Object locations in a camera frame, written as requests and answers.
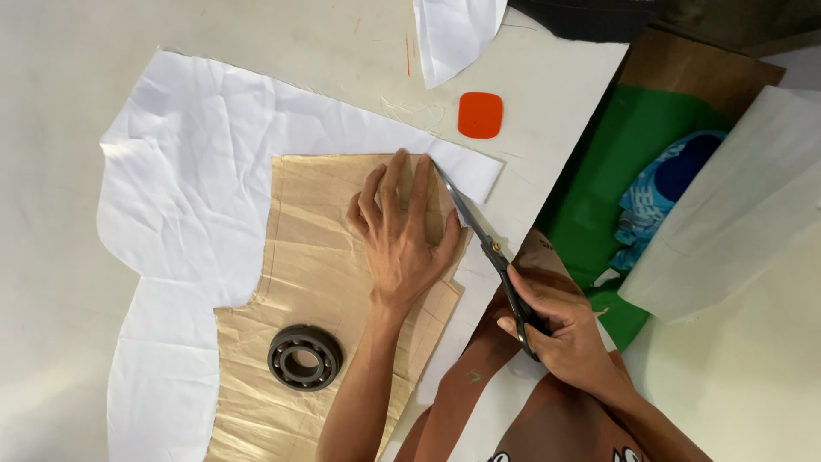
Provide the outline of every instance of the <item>scissor handle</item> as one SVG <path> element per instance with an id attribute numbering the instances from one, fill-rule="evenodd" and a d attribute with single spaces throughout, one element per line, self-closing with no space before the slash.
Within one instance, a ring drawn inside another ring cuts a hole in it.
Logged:
<path id="1" fill-rule="evenodd" d="M 500 276 L 502 277 L 502 285 L 505 288 L 507 299 L 510 300 L 511 303 L 513 316 L 516 318 L 516 334 L 519 337 L 521 348 L 528 356 L 530 356 L 530 359 L 533 359 L 537 363 L 541 363 L 539 356 L 537 356 L 536 353 L 530 349 L 530 345 L 527 343 L 525 323 L 535 327 L 536 330 L 542 334 L 550 336 L 552 332 L 550 332 L 550 329 L 546 324 L 544 324 L 542 318 L 536 314 L 536 311 L 528 305 L 527 302 L 517 293 L 516 289 L 513 288 L 513 284 L 511 283 L 510 278 L 507 277 L 507 274 L 502 273 Z"/>

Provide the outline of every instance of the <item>hand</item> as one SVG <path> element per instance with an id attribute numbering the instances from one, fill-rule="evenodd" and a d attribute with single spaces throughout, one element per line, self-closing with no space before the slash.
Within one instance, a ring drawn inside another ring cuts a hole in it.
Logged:
<path id="1" fill-rule="evenodd" d="M 507 274 L 522 299 L 550 324 L 553 336 L 531 325 L 525 325 L 525 333 L 530 348 L 554 376 L 600 400 L 624 386 L 632 388 L 604 348 L 596 317 L 584 296 L 525 280 L 513 265 L 507 267 Z M 512 317 L 501 317 L 497 323 L 518 338 Z"/>
<path id="2" fill-rule="evenodd" d="M 371 172 L 362 191 L 351 198 L 347 214 L 348 221 L 365 240 L 368 267 L 374 278 L 371 307 L 386 310 L 388 317 L 399 325 L 416 299 L 453 263 L 460 232 L 454 210 L 447 217 L 439 245 L 432 247 L 425 240 L 424 216 L 431 162 L 427 155 L 416 165 L 408 210 L 400 209 L 397 184 L 406 158 L 407 151 L 400 149 L 387 169 L 379 165 Z M 377 186 L 381 210 L 375 200 Z"/>

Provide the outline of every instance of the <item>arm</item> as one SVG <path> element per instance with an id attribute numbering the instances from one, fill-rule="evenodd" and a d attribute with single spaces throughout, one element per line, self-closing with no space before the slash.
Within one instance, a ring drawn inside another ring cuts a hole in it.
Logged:
<path id="1" fill-rule="evenodd" d="M 318 462 L 376 459 L 388 416 L 393 359 L 402 323 L 416 300 L 442 277 L 456 253 L 460 231 L 455 213 L 447 217 L 438 246 L 425 241 L 427 156 L 416 165 L 408 211 L 400 210 L 397 184 L 406 155 L 399 150 L 387 169 L 378 166 L 348 208 L 348 221 L 365 240 L 374 288 L 365 332 L 319 435 Z M 374 199 L 377 187 L 381 210 Z"/>
<path id="2" fill-rule="evenodd" d="M 608 406 L 650 459 L 711 462 L 661 411 L 639 395 L 630 378 L 613 363 L 586 298 L 524 280 L 513 266 L 508 266 L 507 273 L 519 295 L 551 325 L 551 337 L 531 326 L 525 330 L 530 347 L 553 375 Z M 512 318 L 502 317 L 498 324 L 516 337 Z"/>

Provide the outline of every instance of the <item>cardboard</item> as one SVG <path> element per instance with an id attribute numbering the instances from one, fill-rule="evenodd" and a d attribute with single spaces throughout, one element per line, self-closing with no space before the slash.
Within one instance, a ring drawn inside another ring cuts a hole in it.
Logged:
<path id="1" fill-rule="evenodd" d="M 324 419 L 365 329 L 372 283 L 365 244 L 345 218 L 348 202 L 361 190 L 365 176 L 390 157 L 272 158 L 271 209 L 259 284 L 242 307 L 214 310 L 220 380 L 206 461 L 314 459 Z M 409 156 L 401 175 L 403 207 L 413 178 L 411 165 L 418 161 L 418 155 Z M 447 190 L 431 169 L 429 242 L 438 243 L 452 208 Z M 467 233 L 463 229 L 461 249 Z M 454 264 L 419 300 L 402 327 L 382 446 L 456 306 L 459 293 L 448 283 L 455 269 Z M 343 349 L 340 376 L 323 390 L 291 390 L 268 370 L 271 339 L 295 324 L 322 327 L 337 337 Z"/>
<path id="2" fill-rule="evenodd" d="M 632 45 L 619 83 L 686 93 L 737 122 L 766 85 L 778 85 L 782 67 L 646 29 Z"/>

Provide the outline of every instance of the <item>green fabric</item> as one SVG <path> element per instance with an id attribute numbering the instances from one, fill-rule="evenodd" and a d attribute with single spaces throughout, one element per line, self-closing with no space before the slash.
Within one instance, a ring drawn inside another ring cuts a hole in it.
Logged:
<path id="1" fill-rule="evenodd" d="M 675 140 L 698 130 L 731 128 L 729 119 L 694 96 L 616 85 L 599 104 L 539 213 L 534 225 L 585 289 L 594 311 L 608 308 L 599 320 L 619 351 L 649 317 L 616 294 L 623 277 L 602 288 L 591 287 L 621 248 L 613 237 L 621 213 L 619 198 Z"/>

